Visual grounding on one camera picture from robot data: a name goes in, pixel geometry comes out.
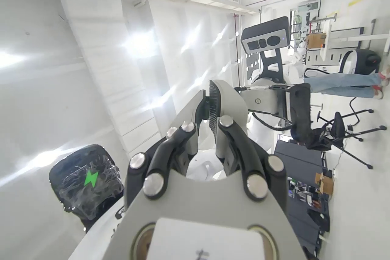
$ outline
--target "black panel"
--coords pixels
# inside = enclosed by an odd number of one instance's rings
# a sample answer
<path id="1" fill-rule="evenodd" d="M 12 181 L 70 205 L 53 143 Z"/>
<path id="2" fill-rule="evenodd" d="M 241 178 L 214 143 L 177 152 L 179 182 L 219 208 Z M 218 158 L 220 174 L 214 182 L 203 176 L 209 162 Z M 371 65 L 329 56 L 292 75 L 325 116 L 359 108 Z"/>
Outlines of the black panel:
<path id="1" fill-rule="evenodd" d="M 267 33 L 272 33 L 279 30 L 285 30 L 287 44 L 290 44 L 290 24 L 287 16 L 260 23 L 243 30 L 241 41 L 250 39 L 251 37 L 259 37 Z"/>
<path id="2" fill-rule="evenodd" d="M 214 134 L 214 139 L 216 139 L 217 118 L 221 116 L 221 93 L 211 80 L 209 104 L 209 127 Z"/>
<path id="3" fill-rule="evenodd" d="M 271 46 L 278 45 L 280 43 L 280 37 L 273 35 L 267 39 L 267 43 Z"/>
<path id="4" fill-rule="evenodd" d="M 267 42 L 265 39 L 260 39 L 259 44 L 261 48 L 266 48 L 267 47 Z"/>
<path id="5" fill-rule="evenodd" d="M 263 52 L 260 52 L 260 58 L 263 62 L 263 72 L 258 77 L 260 78 L 269 78 L 275 83 L 285 83 L 283 79 L 283 66 L 282 66 L 282 56 L 280 55 L 280 49 L 275 49 L 276 56 L 267 58 Z M 269 70 L 268 67 L 276 63 L 278 65 L 279 71 Z"/>
<path id="6" fill-rule="evenodd" d="M 309 162 L 317 166 L 322 166 L 321 152 L 318 150 L 309 150 L 305 146 L 278 140 L 276 143 L 275 152 L 289 157 L 294 157 L 296 159 L 300 159 L 301 161 Z"/>
<path id="7" fill-rule="evenodd" d="M 306 183 L 307 185 L 317 187 L 314 181 L 316 179 L 316 173 L 322 172 L 321 166 L 304 162 L 277 152 L 275 152 L 275 155 L 283 161 L 287 171 L 287 176 Z"/>
<path id="8" fill-rule="evenodd" d="M 298 220 L 295 217 L 289 216 L 289 222 L 297 237 L 300 237 L 310 244 L 316 245 L 318 239 L 318 229 Z"/>
<path id="9" fill-rule="evenodd" d="M 259 49 L 260 47 L 259 47 L 258 41 L 248 42 L 248 48 L 249 48 L 249 50 Z"/>

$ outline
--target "ceiling light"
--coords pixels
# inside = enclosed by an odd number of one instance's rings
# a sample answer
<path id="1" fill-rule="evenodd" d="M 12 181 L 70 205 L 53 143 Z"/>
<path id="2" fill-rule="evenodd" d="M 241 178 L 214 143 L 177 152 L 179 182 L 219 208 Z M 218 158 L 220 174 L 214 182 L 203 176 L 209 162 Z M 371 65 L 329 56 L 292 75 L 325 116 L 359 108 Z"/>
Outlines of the ceiling light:
<path id="1" fill-rule="evenodd" d="M 22 60 L 23 58 L 21 56 L 0 52 L 0 69 L 18 63 Z"/>
<path id="2" fill-rule="evenodd" d="M 146 33 L 136 33 L 129 37 L 124 46 L 130 55 L 136 59 L 149 58 L 157 55 L 157 41 L 154 37 L 154 31 Z"/>
<path id="3" fill-rule="evenodd" d="M 199 78 L 195 79 L 194 84 L 187 89 L 187 92 L 190 92 L 195 87 L 201 86 L 202 83 L 203 83 L 203 80 L 206 78 L 206 75 L 207 75 L 208 72 L 209 72 L 209 70 L 207 69 L 202 76 L 200 76 Z"/>
<path id="4" fill-rule="evenodd" d="M 149 109 L 161 107 L 174 94 L 175 90 L 176 90 L 176 86 L 173 86 L 172 88 L 170 88 L 170 90 L 168 90 L 166 93 L 164 93 L 161 97 L 154 99 L 153 102 L 149 106 L 147 106 L 147 109 L 149 110 Z"/>
<path id="5" fill-rule="evenodd" d="M 195 30 L 193 30 L 187 36 L 186 44 L 184 44 L 184 46 L 181 48 L 181 53 L 183 53 L 185 50 L 190 48 L 196 42 L 196 40 L 198 38 L 199 31 L 200 31 L 200 24 L 198 24 L 197 27 L 195 28 Z"/>

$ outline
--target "desk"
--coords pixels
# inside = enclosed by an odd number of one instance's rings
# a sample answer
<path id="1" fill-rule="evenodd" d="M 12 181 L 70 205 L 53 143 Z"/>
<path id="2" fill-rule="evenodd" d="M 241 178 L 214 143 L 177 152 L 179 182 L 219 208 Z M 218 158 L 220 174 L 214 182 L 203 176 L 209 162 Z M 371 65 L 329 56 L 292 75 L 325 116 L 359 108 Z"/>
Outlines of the desk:
<path id="1" fill-rule="evenodd" d="M 329 40 L 330 40 L 330 34 L 332 34 L 331 32 L 332 32 L 332 24 L 330 23 L 330 20 L 328 20 L 324 23 L 324 28 L 323 28 L 323 33 L 326 34 L 325 43 L 322 44 L 322 48 L 319 51 L 319 55 L 324 61 L 326 60 L 326 54 L 330 47 Z"/>

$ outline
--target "office chair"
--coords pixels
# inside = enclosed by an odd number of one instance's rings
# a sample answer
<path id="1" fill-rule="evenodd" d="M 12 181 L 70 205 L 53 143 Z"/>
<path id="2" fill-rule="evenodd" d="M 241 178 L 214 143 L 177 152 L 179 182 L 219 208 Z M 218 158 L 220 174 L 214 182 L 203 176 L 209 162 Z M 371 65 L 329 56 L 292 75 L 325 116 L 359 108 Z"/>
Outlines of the office chair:
<path id="1" fill-rule="evenodd" d="M 370 114 L 372 114 L 374 112 L 374 110 L 365 109 L 365 110 L 357 111 L 356 113 L 352 113 L 352 114 L 348 114 L 348 115 L 344 115 L 344 116 L 342 116 L 337 111 L 335 113 L 335 117 L 329 121 L 326 120 L 325 118 L 321 117 L 320 116 L 321 111 L 319 111 L 318 115 L 317 115 L 317 122 L 321 119 L 326 123 L 322 126 L 322 128 L 313 129 L 314 136 L 313 136 L 311 142 L 306 142 L 306 147 L 308 149 L 326 151 L 326 150 L 330 150 L 332 148 L 332 146 L 336 146 L 338 149 L 340 149 L 344 153 L 348 154 L 349 156 L 351 156 L 355 160 L 359 161 L 363 165 L 366 165 L 368 169 L 372 169 L 373 168 L 372 165 L 365 163 L 364 161 L 362 161 L 361 159 L 357 158 L 356 156 L 354 156 L 353 154 L 351 154 L 350 152 L 348 152 L 344 149 L 344 139 L 352 137 L 352 138 L 358 139 L 359 141 L 363 141 L 363 139 L 358 137 L 357 135 L 364 135 L 364 134 L 368 134 L 371 132 L 376 132 L 378 130 L 386 130 L 387 129 L 386 126 L 379 126 L 379 128 L 373 128 L 373 129 L 365 130 L 363 132 L 358 132 L 358 133 L 354 133 L 354 134 L 347 132 L 346 128 L 344 126 L 343 118 L 346 118 L 346 117 L 349 117 L 352 115 L 358 115 L 358 114 L 361 114 L 363 112 L 369 112 Z M 328 125 L 332 126 L 329 130 L 326 128 L 326 126 L 328 126 Z"/>

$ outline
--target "black cable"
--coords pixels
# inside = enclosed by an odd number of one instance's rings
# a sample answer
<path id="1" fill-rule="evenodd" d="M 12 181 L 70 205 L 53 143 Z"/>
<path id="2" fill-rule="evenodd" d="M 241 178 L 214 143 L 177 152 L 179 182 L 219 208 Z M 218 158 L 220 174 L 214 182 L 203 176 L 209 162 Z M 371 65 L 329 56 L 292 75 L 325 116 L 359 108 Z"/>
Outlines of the black cable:
<path id="1" fill-rule="evenodd" d="M 256 114 L 253 112 L 252 113 L 252 116 L 256 119 L 256 120 L 258 120 L 259 122 L 261 122 L 265 127 L 268 127 L 269 129 L 272 129 L 272 130 L 276 130 L 276 131 L 278 131 L 278 132 L 282 132 L 282 131 L 284 131 L 284 130 L 290 130 L 291 129 L 291 125 L 290 126 L 287 126 L 287 127 L 272 127 L 272 126 L 270 126 L 270 125 L 268 125 L 266 122 L 264 122 L 264 121 L 262 121 L 259 117 L 257 117 L 256 116 Z"/>
<path id="2" fill-rule="evenodd" d="M 357 118 L 357 120 L 358 120 L 358 121 L 356 122 L 356 124 L 351 125 L 352 127 L 356 126 L 356 125 L 360 122 L 360 119 L 359 119 L 358 115 L 356 115 L 355 110 L 352 108 L 352 101 L 354 101 L 356 98 L 357 98 L 357 97 L 353 98 L 353 99 L 349 102 L 349 106 L 351 107 L 353 113 L 355 114 L 355 116 L 356 116 L 356 118 Z"/>

